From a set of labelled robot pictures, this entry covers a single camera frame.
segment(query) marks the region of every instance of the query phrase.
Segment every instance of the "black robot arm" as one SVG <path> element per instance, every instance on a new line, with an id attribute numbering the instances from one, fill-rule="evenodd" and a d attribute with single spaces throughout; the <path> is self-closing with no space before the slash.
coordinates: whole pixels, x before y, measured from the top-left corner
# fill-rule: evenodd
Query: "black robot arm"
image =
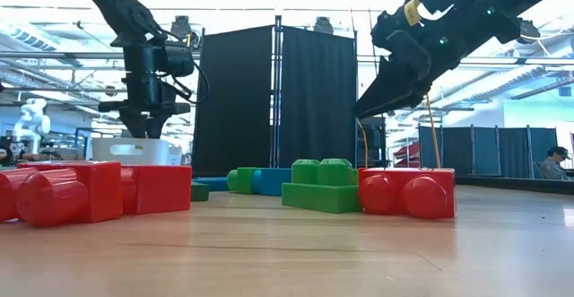
<path id="1" fill-rule="evenodd" d="M 92 0 L 117 34 L 112 47 L 124 50 L 127 100 L 102 102 L 100 111 L 118 110 L 133 137 L 159 138 L 165 121 L 189 112 L 189 105 L 176 103 L 179 95 L 190 101 L 192 92 L 178 82 L 194 72 L 191 48 L 182 40 L 169 41 L 169 33 L 137 0 Z M 172 76 L 178 88 L 161 80 Z"/>
<path id="2" fill-rule="evenodd" d="M 371 32 L 373 44 L 391 52 L 381 57 L 377 78 L 357 101 L 358 118 L 419 105 L 432 83 L 492 37 L 507 43 L 520 37 L 518 16 L 543 0 L 405 0 L 383 12 Z M 445 14 L 436 21 L 417 12 Z"/>

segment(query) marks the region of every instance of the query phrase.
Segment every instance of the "blue toy block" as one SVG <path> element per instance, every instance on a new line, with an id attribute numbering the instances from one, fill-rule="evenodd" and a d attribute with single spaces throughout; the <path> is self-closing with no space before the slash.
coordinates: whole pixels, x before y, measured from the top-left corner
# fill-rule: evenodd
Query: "blue toy block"
<path id="1" fill-rule="evenodd" d="M 291 182 L 291 168 L 264 168 L 256 170 L 251 187 L 259 195 L 279 197 L 283 183 Z"/>
<path id="2" fill-rule="evenodd" d="M 227 177 L 198 177 L 193 181 L 209 186 L 209 191 L 228 191 Z"/>

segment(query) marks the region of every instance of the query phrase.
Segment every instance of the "white robot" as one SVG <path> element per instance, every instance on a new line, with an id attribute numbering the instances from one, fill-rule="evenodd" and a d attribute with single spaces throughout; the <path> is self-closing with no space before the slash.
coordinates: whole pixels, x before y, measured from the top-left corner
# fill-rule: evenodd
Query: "white robot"
<path id="1" fill-rule="evenodd" d="M 31 139 L 32 154 L 38 154 L 41 137 L 50 132 L 50 118 L 44 115 L 46 105 L 46 100 L 28 99 L 20 108 L 20 120 L 14 126 L 13 136 L 16 141 Z"/>

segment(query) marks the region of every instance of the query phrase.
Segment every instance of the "red block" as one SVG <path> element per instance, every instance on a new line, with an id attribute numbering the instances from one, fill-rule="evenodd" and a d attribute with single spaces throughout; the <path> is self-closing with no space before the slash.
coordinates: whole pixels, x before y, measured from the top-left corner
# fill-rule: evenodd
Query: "red block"
<path id="1" fill-rule="evenodd" d="M 454 218 L 455 171 L 359 169 L 359 199 L 368 214 Z"/>
<path id="2" fill-rule="evenodd" d="M 0 171 L 0 222 L 19 218 L 16 190 L 33 173 L 33 168 Z"/>
<path id="3" fill-rule="evenodd" d="M 126 213 L 186 211 L 191 206 L 190 183 L 188 166 L 125 166 L 122 188 Z"/>
<path id="4" fill-rule="evenodd" d="M 29 162 L 16 192 L 21 218 L 33 226 L 97 223 L 123 213 L 119 162 Z"/>

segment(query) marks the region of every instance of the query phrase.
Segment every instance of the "green toy block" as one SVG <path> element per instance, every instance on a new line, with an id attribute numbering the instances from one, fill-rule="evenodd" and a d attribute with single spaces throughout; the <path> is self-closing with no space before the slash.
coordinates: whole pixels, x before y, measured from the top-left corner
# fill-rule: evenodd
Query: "green toy block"
<path id="1" fill-rule="evenodd" d="M 206 202 L 209 200 L 209 186 L 201 183 L 191 183 L 191 201 Z"/>
<path id="2" fill-rule="evenodd" d="M 331 214 L 353 213 L 362 210 L 357 186 L 325 186 L 283 184 L 282 204 Z"/>
<path id="3" fill-rule="evenodd" d="M 351 170 L 351 185 L 359 185 L 359 170 Z"/>
<path id="4" fill-rule="evenodd" d="M 319 161 L 299 159 L 291 166 L 291 183 L 317 184 Z"/>
<path id="5" fill-rule="evenodd" d="M 257 194 L 251 187 L 251 179 L 253 179 L 255 170 L 257 170 L 257 168 L 237 169 L 237 186 L 235 189 L 230 188 L 230 190 L 240 194 Z"/>
<path id="6" fill-rule="evenodd" d="M 237 191 L 237 187 L 237 170 L 232 170 L 227 174 L 227 189 L 230 191 Z"/>
<path id="7" fill-rule="evenodd" d="M 352 165 L 346 159 L 324 159 L 318 167 L 318 183 L 326 186 L 351 185 Z"/>

